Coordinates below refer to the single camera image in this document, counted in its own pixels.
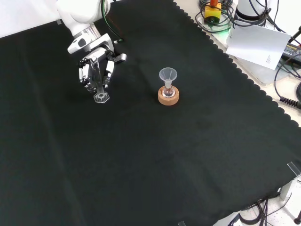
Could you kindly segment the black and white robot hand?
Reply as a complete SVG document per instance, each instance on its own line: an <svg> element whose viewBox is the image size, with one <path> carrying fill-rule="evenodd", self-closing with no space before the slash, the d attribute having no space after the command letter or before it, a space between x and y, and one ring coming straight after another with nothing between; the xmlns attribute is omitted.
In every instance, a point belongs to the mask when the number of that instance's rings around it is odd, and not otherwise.
<svg viewBox="0 0 301 226"><path fill-rule="evenodd" d="M96 48L79 62L79 81L92 93L104 95L115 66L115 53L104 46Z"/></svg>

